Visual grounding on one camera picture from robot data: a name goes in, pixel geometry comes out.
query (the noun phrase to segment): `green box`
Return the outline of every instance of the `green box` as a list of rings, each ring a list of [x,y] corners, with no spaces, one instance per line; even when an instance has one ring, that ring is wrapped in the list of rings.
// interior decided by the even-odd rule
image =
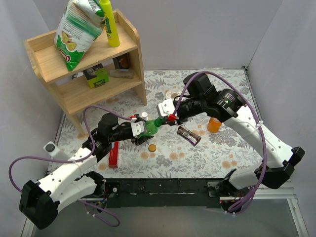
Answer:
[[[90,88],[101,86],[109,81],[107,71],[103,68],[102,64],[84,70],[83,74],[87,79]]]

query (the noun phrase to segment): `snack bag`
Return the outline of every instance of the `snack bag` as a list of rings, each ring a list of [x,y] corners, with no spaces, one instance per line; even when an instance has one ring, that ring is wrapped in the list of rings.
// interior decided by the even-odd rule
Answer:
[[[54,42],[72,71],[102,33],[104,13],[95,0],[70,0],[59,23]]]

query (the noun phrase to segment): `red object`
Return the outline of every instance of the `red object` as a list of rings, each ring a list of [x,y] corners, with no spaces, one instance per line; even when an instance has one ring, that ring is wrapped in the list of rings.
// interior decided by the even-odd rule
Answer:
[[[119,158],[119,142],[114,142],[114,148],[110,151],[109,157],[109,168],[118,168],[118,158]]]
[[[169,115],[168,116],[168,120],[169,121],[176,121],[177,120],[177,117],[175,115]]]

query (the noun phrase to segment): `red box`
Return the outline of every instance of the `red box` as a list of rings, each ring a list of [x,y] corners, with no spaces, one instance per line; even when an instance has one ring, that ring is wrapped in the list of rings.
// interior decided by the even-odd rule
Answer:
[[[118,158],[119,158],[119,142],[114,142],[114,148],[110,151],[109,157],[109,168],[118,168]]]

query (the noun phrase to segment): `shelf board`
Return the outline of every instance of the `shelf board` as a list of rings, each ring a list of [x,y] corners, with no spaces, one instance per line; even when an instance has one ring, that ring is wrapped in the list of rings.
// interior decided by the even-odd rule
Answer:
[[[107,71],[113,68],[113,64],[105,66]],[[142,84],[141,79],[134,74],[132,79],[109,76],[109,82],[97,88],[90,88],[86,78],[81,76],[60,85],[58,88],[66,109],[73,115],[84,110],[89,105],[97,104],[140,84]]]
[[[132,40],[132,38],[127,34],[127,32],[119,23],[117,23],[117,29],[120,41],[119,47],[109,46],[106,32],[103,30],[102,34],[83,56],[80,63],[71,72],[67,70],[64,58],[58,51],[57,47],[53,44],[52,39],[55,35],[55,31],[43,35],[42,40],[47,39],[46,47],[43,49],[37,50],[37,43],[41,40],[39,37],[28,40],[28,43],[34,51],[37,67],[39,68],[44,81],[47,83],[52,83],[77,72],[81,72],[101,62],[110,60],[119,55],[137,49],[137,44]]]

